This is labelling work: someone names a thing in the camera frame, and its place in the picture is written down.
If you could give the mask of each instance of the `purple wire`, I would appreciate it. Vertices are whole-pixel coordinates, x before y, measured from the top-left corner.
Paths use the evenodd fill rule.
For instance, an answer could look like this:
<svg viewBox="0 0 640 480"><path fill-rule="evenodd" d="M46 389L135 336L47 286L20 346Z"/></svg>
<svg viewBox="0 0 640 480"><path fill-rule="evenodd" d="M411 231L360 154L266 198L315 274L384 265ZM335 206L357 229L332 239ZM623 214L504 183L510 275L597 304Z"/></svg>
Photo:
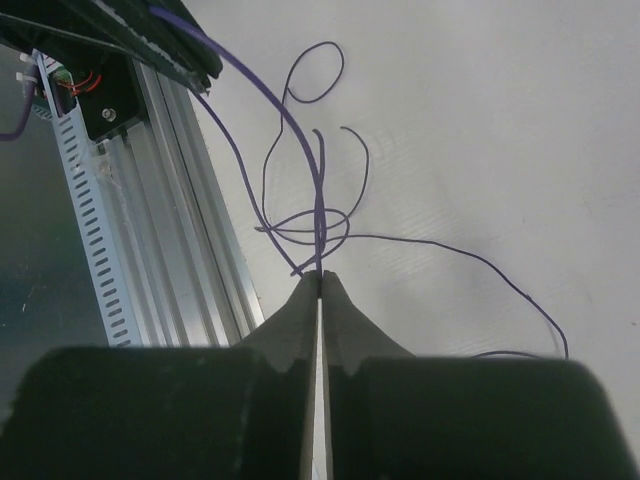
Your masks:
<svg viewBox="0 0 640 480"><path fill-rule="evenodd" d="M324 198L323 198L322 188L319 188L322 180L319 176L319 171L315 163L313 151L311 150L311 146L309 145L307 138L302 132L302 129L300 128L298 123L295 121L293 116L291 116L289 111L282 104L282 102L278 100L278 98L273 94L273 92L269 90L269 87L267 87L264 84L264 82L255 73L253 73L245 64L243 64L240 60L238 60L234 55L232 55L224 47L222 47L222 45L218 44L217 42L209 38L202 30L198 29L197 27L194 27L186 20L183 20L177 15L169 12L168 10L165 10L164 8L152 6L152 7L149 7L149 10L151 11L151 13L153 13L157 17L160 17L163 20L169 22L170 24L182 30L183 32L190 35L194 39L198 40L205 46L211 48L214 52L216 52L218 55L224 58L227 62L233 65L247 80L249 80L258 90L260 90L260 92L267 98L267 100L269 100L269 102L271 102L271 104L276 108L276 110L278 110L278 112L282 115L284 120L289 124L289 126L291 127L291 130L293 131L296 138L298 139L298 142L302 147L302 151L304 152L304 155L307 159L307 163L309 164L309 170L311 171L311 177L313 179L313 184L315 186L315 191L316 191L316 199L314 204L314 218L315 218L314 225L318 227L318 226L322 226L323 224L326 224L326 221L323 221L320 219L320 217L324 216ZM225 137L227 138L227 140L231 138L230 135L229 136L225 135ZM238 159L239 164L243 164L241 157L238 155L239 151L237 151L237 147L234 150L234 153L236 154L236 158ZM247 190L251 190L251 185L248 182L248 177L243 176L243 180L245 181L245 186L247 187ZM265 229L268 229L268 226L265 224L265 221L264 219L262 219L262 216L260 215L260 211L257 208L257 203L255 202L255 198L252 198L251 203L252 203L252 206L254 207L256 214L260 216L260 223L263 224L263 227ZM271 234L271 232L268 232L268 235L271 241L273 242L274 246L278 250L278 252L282 254L284 250L277 243L273 234ZM316 263L316 270L318 271L319 275L322 274L322 250L321 250L321 244L319 243L319 240L322 238L322 236L323 236L322 233L316 233L315 263ZM287 260L287 263L289 263L289 265L295 271L297 267L295 266L293 261L291 261L288 255L286 255L286 253L283 255L283 258Z"/></svg>
<svg viewBox="0 0 640 480"><path fill-rule="evenodd" d="M38 67L36 65L32 65L27 70L26 75L30 77L35 77L38 74ZM36 92L36 84L33 82L27 82L25 93L26 98L24 100L24 105L22 107L22 113L20 114L20 120L18 121L18 125L13 132L9 133L0 133L0 142L12 142L17 140L24 133L25 128L27 127L27 121L29 120L29 116L31 115L31 107L33 105L33 97Z"/></svg>
<svg viewBox="0 0 640 480"><path fill-rule="evenodd" d="M455 252L470 258L473 258L475 260L478 260L480 262L482 262L483 264L485 264L486 266L488 266L489 268L491 268L511 289L513 289L518 295L520 295L522 298L524 298L530 305L532 305L544 318L545 320L555 329L556 332L558 332L558 334L560 335L560 338L562 339L562 346L563 346L563 350L564 350L564 357L565 359L569 359L569 343L567 341L567 337L564 334L564 331L562 330L562 328L560 328L560 326L555 322L555 320L553 320L551 318L551 316L549 314L547 314L547 312L535 301L531 298L531 296L529 296L528 294L526 294L524 291L522 291L518 286L516 286L511 280L509 280L509 278L502 273L502 271L496 267L493 263L491 263L489 260L486 260L485 258L476 255L474 253L471 252L467 252L465 250L461 250L455 247L451 247L449 245L446 245L444 243L440 243L440 242L436 242L433 240L422 240L422 239L410 239L410 238L401 238L401 237L394 237L391 235L377 235L377 234L352 234L351 233L351 216L356 212L356 210L358 209L362 198L364 196L364 192L366 190L366 186L367 186L367 182L369 179L369 166L370 166L370 154L369 154L369 148L367 147L366 143L364 142L364 140L362 139L362 137L360 137L360 135L355 132L354 130L352 130L349 127L341 127L341 129L346 130L348 132L350 132L352 135L354 135L362 144L364 150L365 150L365 154L366 154L366 159L365 159L365 173L364 173L364 179L363 179L363 184L362 184L362 188L360 189L360 194L353 206L353 208L349 211L349 213L344 213L341 210L335 209L335 208L326 208L324 205L324 195L323 195L323 183L324 183L324 177L325 177L325 171L326 171L326 158L325 158L325 145L324 145L324 138L322 136L322 134L318 131L318 130L313 130L313 133L316 135L317 139L318 139L318 144L319 144L319 163L318 165L316 165L315 162L315 157L313 156L313 153L311 151L311 147L306 139L306 137L304 136L304 133L302 132L302 130L300 129L299 125L296 123L296 121L293 119L293 117L291 116L291 114L288 112L288 110L285 108L284 103L286 102L287 99L287 95L291 96L294 100L296 100L299 103L304 103L304 104L310 104L310 103L315 103L319 100L321 100L322 98L324 98L326 95L329 94L329 92L335 87L335 85L337 84L338 80L340 79L342 72L344 70L344 54L342 52L342 50L340 49L340 47L335 44L334 42L321 42L318 43L316 45L313 45L312 47L309 47L308 49L306 49L300 56L298 56L298 58L295 60L293 66L291 67L291 69L289 70L289 74L287 75L287 80L285 82L285 87L283 90L283 94L282 94L282 99L280 101L278 101L278 99L275 97L275 95L268 89L268 87L253 73L251 72L251 70L249 70L248 67L246 67L244 64L242 64L242 62L240 62L237 58L235 58L233 55L231 55L229 52L227 52L222 46L220 46L219 44L217 44L216 42L214 42L213 40L211 40L210 38L208 38L202 31L198 30L196 27L193 27L192 25L190 25L189 23L187 23L186 21L182 20L181 18L175 16L174 14L162 9L162 8L158 8L158 7L150 7L150 10L153 14L155 14L156 16L159 16L161 18L163 18L164 20L168 21L169 23L173 24L175 27L183 30L184 32L188 33L189 35L191 35L192 37L194 37L195 39L199 40L200 42L204 43L206 46L208 46L209 48L211 48L212 50L214 50L216 53L218 53L221 57L225 58L229 63L231 63L234 67L236 67L251 83L253 83L261 92L262 94L267 97L267 99L273 104L273 106L279 111L280 113L280 131L278 133L278 135L276 136L276 139L274 140L273 144L271 145L271 148L269 149L267 156L264 160L263 163L263 170L262 170L262 198L261 198L261 206L258 206L258 203L255 199L255 195L253 193L253 189L251 188L251 184L249 182L249 178L247 175L247 171L244 165L244 161L242 159L242 155L240 154L240 151L238 149L238 146L236 145L235 141L233 140L233 137L231 136L231 134L229 133L229 131L227 130L227 128L224 126L224 124L222 123L222 121L220 120L220 118L216 115L216 113L213 111L213 109L207 104L207 102L198 94L194 95L196 96L196 98L198 99L198 101L200 102L200 104L205 108L205 110L207 111L207 113L209 113L209 115L213 118L213 120L216 122L216 124L218 125L218 127L220 128L220 130L222 131L225 139L227 140L227 142L229 143L229 145L231 146L231 149L233 150L233 153L238 161L238 165L240 167L240 172L242 175L242 179L243 182L245 184L245 187L247 189L247 193L249 194L249 198L251 201L251 205L253 207L253 210L256 214L256 216L258 217L258 220L260 222L260 227L256 227L256 230L260 231L260 232L264 232L266 233L269 238L271 239L271 241L273 242L274 246L276 247L276 249L278 250L278 252L280 253L280 255L282 255L282 257L285 259L285 261L291 266L293 273L292 275L302 275L302 271L307 268L308 266L310 266L311 264L313 264L315 262L316 264L316 269L317 271L321 274L322 273L322 260L326 257L328 257L329 255L331 255L332 253L334 253L336 250L338 250L348 239L357 239L357 238L361 238L361 239L378 239L378 240L386 240L386 241L393 241L393 242L402 242L402 243L413 243L413 244L422 244L422 245L432 245L432 246L436 246L445 250L449 250L451 252ZM337 48L338 52L340 53L340 57L341 57L341 67L340 67L340 72L338 73L338 76L336 77L336 79L333 81L333 83L329 86L329 88L327 90L325 90L322 94L320 94L318 97L314 98L314 99L310 99L310 100L305 100L305 99L300 99L297 96L295 96L293 94L293 92L290 89L290 81L291 81L291 76L293 75L293 72L295 70L295 67L299 64L299 62L302 60L302 58L308 54L309 52L315 50L316 48L319 48L323 45L331 45L334 46L335 48ZM273 154L273 151L275 150L278 142L280 141L280 139L282 138L283 132L284 132L284 120L286 120L286 122L289 124L289 126L292 128L294 134L296 135L298 141L300 142L300 145L303 149L303 152L305 154L305 157L307 158L307 162L309 164L309 169L311 171L311 176L313 178L313 184L315 187L315 202L314 202L314 208L312 210L305 210L299 213L296 213L294 215L291 215L290 217L285 218L284 220L281 220L280 222L275 223L274 225L272 225L268 219L267 219L267 214L266 214L266 209L265 209L265 183L266 183L266 170L267 170L267 164L269 163L269 160ZM326 214L327 213L333 213L336 215L339 215L340 217L342 217L339 221L337 221L334 224L331 224L329 226L327 226L327 217ZM308 216L308 215L313 215L313 224L314 224L314 228L313 230L310 229L292 229L292 228L283 228L285 225L287 225L288 223ZM327 233L330 229L336 228L339 225L345 224L345 231L342 235L338 235L335 237L331 237L331 238L327 238ZM287 253L285 252L285 250L282 248L282 246L278 243L278 241L276 240L274 233L277 234L278 236L280 236L281 238L291 242L291 243L295 243L298 245L314 245L315 246L315 255L310 257L309 259L307 259L305 262L303 262L300 265L296 265L293 260L287 255ZM314 241L313 242L305 242L302 240L297 240L291 237L288 237L287 235L284 235L284 233L313 233L314 234ZM325 252L325 248L326 245L328 243L333 243L336 242L336 244L329 249L328 251ZM512 355L512 356L520 356L520 357L527 357L527 358L540 358L537 355L533 355L530 353L524 353L524 352L517 352L517 351L512 351L512 350L495 350L495 351L491 351L491 352L485 352L485 353L480 353L478 355L474 355L475 358L480 358L480 357L489 357L489 356L498 356L498 355Z"/></svg>

